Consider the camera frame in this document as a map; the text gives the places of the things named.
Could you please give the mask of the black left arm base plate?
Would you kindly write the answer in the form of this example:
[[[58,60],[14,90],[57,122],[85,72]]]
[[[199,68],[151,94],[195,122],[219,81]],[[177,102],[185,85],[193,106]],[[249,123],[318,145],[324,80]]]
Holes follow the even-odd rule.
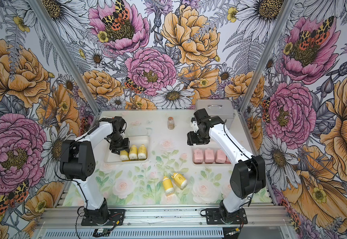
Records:
[[[81,222],[82,226],[121,226],[124,221],[126,210],[84,210]]]

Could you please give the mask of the white left storage tray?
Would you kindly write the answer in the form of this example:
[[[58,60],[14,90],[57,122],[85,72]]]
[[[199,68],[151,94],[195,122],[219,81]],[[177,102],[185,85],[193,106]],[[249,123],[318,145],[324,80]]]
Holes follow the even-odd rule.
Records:
[[[146,159],[138,159],[138,160],[125,160],[121,161],[120,156],[114,153],[111,153],[111,151],[108,149],[104,156],[104,162],[110,163],[110,164],[121,164],[121,163],[137,163],[142,161],[148,161],[149,160],[149,137],[147,135],[140,135],[140,136],[129,136],[130,146],[135,145],[137,148],[140,148],[141,145],[144,145],[146,147]]]

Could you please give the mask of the white storage tray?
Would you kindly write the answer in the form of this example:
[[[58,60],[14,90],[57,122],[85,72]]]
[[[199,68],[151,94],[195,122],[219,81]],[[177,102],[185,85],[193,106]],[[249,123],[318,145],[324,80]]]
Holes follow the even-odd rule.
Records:
[[[192,158],[193,158],[193,151],[195,150],[195,149],[201,149],[201,150],[203,150],[203,153],[204,153],[204,151],[206,150],[206,149],[213,149],[214,150],[214,153],[215,153],[215,156],[216,156],[216,151],[218,150],[218,149],[221,149],[221,147],[216,143],[216,142],[214,142],[214,141],[211,141],[209,144],[205,144],[205,145],[193,145],[192,147],[191,147],[191,150],[192,150]],[[218,164],[218,163],[213,163],[213,164],[216,164],[216,165],[229,165],[229,164],[226,164],[226,163],[224,163],[224,164]]]
[[[135,145],[137,148],[140,148],[141,145],[144,145],[146,147],[146,159],[138,159],[138,160],[125,160],[121,161],[120,156],[114,153],[111,153],[111,151],[108,149],[104,156],[104,162],[110,163],[110,164],[121,164],[121,163],[137,163],[142,161],[148,161],[149,160],[149,137],[147,135],[140,135],[140,136],[129,136],[130,146]]]

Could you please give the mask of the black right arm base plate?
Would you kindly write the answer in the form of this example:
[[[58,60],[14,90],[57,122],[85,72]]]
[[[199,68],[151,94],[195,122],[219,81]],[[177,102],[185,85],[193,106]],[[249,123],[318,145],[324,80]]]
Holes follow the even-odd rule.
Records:
[[[208,225],[240,225],[248,224],[247,215],[243,208],[229,213],[224,208],[207,208],[200,210],[200,216],[205,217]]]

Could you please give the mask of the pink pencil sharpener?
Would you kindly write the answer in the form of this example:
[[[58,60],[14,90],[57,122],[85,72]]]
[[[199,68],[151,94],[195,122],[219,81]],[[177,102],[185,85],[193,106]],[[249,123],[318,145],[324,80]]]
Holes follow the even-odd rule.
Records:
[[[204,162],[204,153],[201,149],[195,149],[193,151],[193,163],[194,164],[202,164]]]
[[[231,161],[229,159],[229,157],[226,155],[226,161],[225,161],[226,164],[231,164]]]
[[[215,162],[215,153],[213,149],[206,149],[204,151],[204,162],[206,164],[213,164]]]
[[[218,149],[216,151],[215,163],[224,164],[226,162],[227,156],[223,150]]]

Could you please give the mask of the small clear glass bottle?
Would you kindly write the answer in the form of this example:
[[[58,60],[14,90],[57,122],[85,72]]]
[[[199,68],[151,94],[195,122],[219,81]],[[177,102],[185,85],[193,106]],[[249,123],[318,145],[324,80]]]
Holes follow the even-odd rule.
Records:
[[[175,122],[173,117],[168,117],[167,119],[167,127],[168,129],[172,130],[175,127]]]

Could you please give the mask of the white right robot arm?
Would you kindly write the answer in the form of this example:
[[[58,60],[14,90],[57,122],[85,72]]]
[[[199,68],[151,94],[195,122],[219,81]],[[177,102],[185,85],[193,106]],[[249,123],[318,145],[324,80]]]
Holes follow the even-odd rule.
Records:
[[[226,123],[219,117],[211,117],[206,109],[195,111],[191,119],[193,131],[187,133],[188,145],[206,145],[215,141],[234,166],[231,192],[220,202],[222,224],[247,224],[244,206],[250,206],[253,196],[266,187],[265,161],[246,150],[230,133]]]

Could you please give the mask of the white right storage tray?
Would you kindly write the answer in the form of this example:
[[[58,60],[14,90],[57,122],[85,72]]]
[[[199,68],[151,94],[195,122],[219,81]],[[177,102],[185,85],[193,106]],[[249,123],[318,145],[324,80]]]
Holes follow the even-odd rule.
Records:
[[[206,149],[213,149],[214,150],[214,153],[215,153],[215,156],[216,156],[216,151],[218,150],[218,149],[221,149],[221,147],[216,143],[216,142],[214,142],[214,141],[211,141],[209,144],[205,144],[205,145],[193,145],[192,147],[191,147],[191,150],[192,150],[192,158],[193,158],[193,151],[195,150],[195,149],[201,149],[201,150],[203,150],[203,153],[204,153],[204,151],[206,150]],[[229,165],[229,164],[226,164],[226,163],[224,163],[224,164],[218,164],[218,163],[213,163],[213,164],[216,164],[216,165]]]

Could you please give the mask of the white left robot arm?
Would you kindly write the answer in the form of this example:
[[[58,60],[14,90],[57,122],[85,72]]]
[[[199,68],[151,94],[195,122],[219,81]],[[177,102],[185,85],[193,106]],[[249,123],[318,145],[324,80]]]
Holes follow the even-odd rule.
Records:
[[[94,149],[105,140],[109,143],[111,153],[119,155],[121,151],[129,152],[130,141],[122,136],[126,124],[119,116],[102,118],[81,137],[62,143],[59,170],[67,181],[78,188],[84,200],[83,226],[105,225],[109,222],[107,201],[92,176],[96,168]]]

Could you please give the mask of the silver aluminium first aid case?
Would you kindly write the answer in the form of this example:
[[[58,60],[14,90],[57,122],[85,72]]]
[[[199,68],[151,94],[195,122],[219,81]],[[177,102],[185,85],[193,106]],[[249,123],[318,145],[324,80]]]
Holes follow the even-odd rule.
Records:
[[[235,110],[230,100],[197,100],[195,110],[205,109],[210,117],[219,116],[226,121],[226,127],[231,128],[235,119]]]

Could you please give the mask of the aluminium front rail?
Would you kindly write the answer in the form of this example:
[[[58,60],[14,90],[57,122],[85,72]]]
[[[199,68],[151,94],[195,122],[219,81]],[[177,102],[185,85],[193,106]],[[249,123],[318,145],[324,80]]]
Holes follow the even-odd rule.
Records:
[[[117,229],[130,228],[178,228],[207,227],[206,209],[218,210],[215,205],[156,205],[120,206],[112,210],[124,209],[123,224]],[[36,226],[37,229],[78,229],[82,218],[78,217],[77,207],[47,209]],[[290,226],[291,219],[284,206],[253,204],[244,208],[245,213],[236,219],[246,222],[244,227],[283,227]]]

